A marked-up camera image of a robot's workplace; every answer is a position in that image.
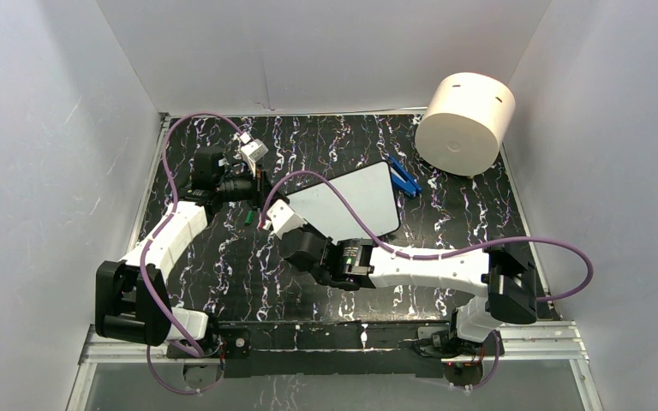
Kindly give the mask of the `green marker cap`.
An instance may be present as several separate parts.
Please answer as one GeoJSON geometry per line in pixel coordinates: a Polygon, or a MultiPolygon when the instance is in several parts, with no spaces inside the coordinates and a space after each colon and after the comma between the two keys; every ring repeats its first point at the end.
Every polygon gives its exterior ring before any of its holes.
{"type": "Polygon", "coordinates": [[[250,226],[252,224],[253,220],[254,220],[254,211],[250,210],[248,212],[247,216],[245,217],[244,225],[245,226],[250,226]]]}

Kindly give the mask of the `white whiteboard black frame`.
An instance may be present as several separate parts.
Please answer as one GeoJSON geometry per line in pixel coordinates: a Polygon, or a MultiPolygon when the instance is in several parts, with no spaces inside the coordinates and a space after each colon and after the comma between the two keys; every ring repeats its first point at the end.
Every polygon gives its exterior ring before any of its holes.
{"type": "MultiPolygon", "coordinates": [[[[400,228],[391,168],[386,161],[335,176],[330,183],[375,235],[391,234],[400,228]]],[[[369,238],[341,199],[323,182],[316,180],[313,185],[288,194],[287,198],[294,211],[335,241],[369,238]]]]}

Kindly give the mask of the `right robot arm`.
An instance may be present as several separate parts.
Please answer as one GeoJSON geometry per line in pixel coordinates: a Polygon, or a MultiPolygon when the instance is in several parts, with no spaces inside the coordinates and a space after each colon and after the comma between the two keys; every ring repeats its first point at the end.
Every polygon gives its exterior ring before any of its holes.
{"type": "Polygon", "coordinates": [[[338,243],[310,225],[279,238],[280,257],[322,286],[344,291],[399,285],[453,289],[470,294],[451,316],[448,342],[459,354],[471,354],[502,324],[531,325],[538,319],[535,267],[510,246],[491,246],[441,258],[430,251],[387,251],[369,239],[338,243]]]}

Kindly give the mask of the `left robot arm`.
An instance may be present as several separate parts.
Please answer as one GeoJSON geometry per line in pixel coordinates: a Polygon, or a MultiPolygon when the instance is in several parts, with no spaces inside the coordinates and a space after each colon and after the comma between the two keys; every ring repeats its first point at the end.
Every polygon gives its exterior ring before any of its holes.
{"type": "Polygon", "coordinates": [[[260,206],[265,190],[260,160],[265,153],[257,143],[241,148],[248,166],[242,172],[233,170],[237,161],[219,146],[195,153],[191,170],[175,181],[175,196],[159,223],[121,259],[106,260],[97,269],[99,336],[147,346],[183,340],[195,356],[218,352],[222,335],[208,324],[208,314],[172,307],[166,284],[177,261],[224,204],[246,201],[260,206]]]}

